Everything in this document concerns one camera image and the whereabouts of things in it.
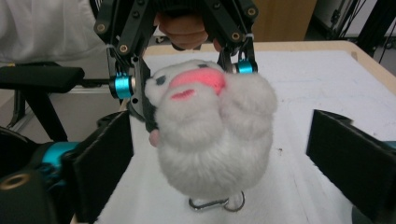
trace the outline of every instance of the white table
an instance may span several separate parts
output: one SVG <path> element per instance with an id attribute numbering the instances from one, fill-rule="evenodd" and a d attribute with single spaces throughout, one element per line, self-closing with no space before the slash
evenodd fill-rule
<path id="1" fill-rule="evenodd" d="M 146 62 L 155 72 L 217 57 L 211 46 L 182 53 L 155 47 Z M 276 90 L 278 110 L 267 172 L 245 191 L 245 207 L 192 211 L 161 174 L 144 124 L 131 119 L 135 154 L 97 223 L 351 223 L 352 204 L 305 155 L 312 112 L 339 113 L 379 140 L 395 140 L 396 78 L 347 42 L 259 43 L 256 60 Z"/>

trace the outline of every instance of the fluffy white fur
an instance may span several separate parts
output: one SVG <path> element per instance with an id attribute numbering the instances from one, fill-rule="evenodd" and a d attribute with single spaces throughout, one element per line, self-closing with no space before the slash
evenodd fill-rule
<path id="1" fill-rule="evenodd" d="M 256 185 L 265 172 L 276 96 L 258 74 L 224 74 L 219 95 L 199 82 L 169 88 L 178 74 L 202 64 L 222 71 L 200 60 L 172 65 L 148 80 L 146 95 L 157 106 L 158 155 L 169 184 L 193 199 L 225 199 Z M 171 100 L 185 90 L 194 95 Z"/>

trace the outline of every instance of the pink nose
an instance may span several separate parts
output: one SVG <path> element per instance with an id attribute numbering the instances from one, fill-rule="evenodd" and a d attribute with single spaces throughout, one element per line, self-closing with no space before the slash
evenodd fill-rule
<path id="1" fill-rule="evenodd" d="M 169 83 L 169 87 L 174 88 L 194 82 L 199 82 L 213 88 L 217 95 L 221 93 L 221 90 L 225 86 L 224 74 L 222 72 L 214 68 L 205 67 L 180 73 Z"/>

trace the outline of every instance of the white lab coat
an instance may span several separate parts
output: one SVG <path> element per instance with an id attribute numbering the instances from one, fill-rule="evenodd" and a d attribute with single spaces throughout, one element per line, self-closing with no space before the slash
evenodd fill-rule
<path id="1" fill-rule="evenodd" d="M 0 0 L 0 62 L 73 61 L 105 44 L 89 0 Z"/>

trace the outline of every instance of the screw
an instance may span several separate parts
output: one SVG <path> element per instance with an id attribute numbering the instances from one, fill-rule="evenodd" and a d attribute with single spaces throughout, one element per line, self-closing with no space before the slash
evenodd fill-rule
<path id="1" fill-rule="evenodd" d="M 250 9 L 247 10 L 247 14 L 248 14 L 249 16 L 254 16 L 254 15 L 256 15 L 256 8 L 251 7 Z"/>
<path id="2" fill-rule="evenodd" d="M 125 53 L 126 51 L 128 51 L 128 47 L 127 47 L 126 45 L 121 45 L 121 46 L 120 46 L 120 51 L 121 51 L 122 53 Z"/>
<path id="3" fill-rule="evenodd" d="M 132 17 L 134 17 L 135 19 L 139 18 L 139 16 L 140 16 L 140 14 L 139 14 L 138 11 L 134 11 L 134 12 L 132 13 Z"/>
<path id="4" fill-rule="evenodd" d="M 217 2 L 217 3 L 213 4 L 213 8 L 214 9 L 219 9 L 220 8 L 220 2 Z"/>
<path id="5" fill-rule="evenodd" d="M 233 38 L 233 40 L 238 40 L 241 36 L 238 33 L 233 33 L 231 37 Z"/>
<path id="6" fill-rule="evenodd" d="M 96 29 L 97 29 L 99 32 L 103 32 L 103 31 L 106 29 L 106 27 L 105 27 L 104 24 L 99 24 L 99 25 L 96 26 Z"/>

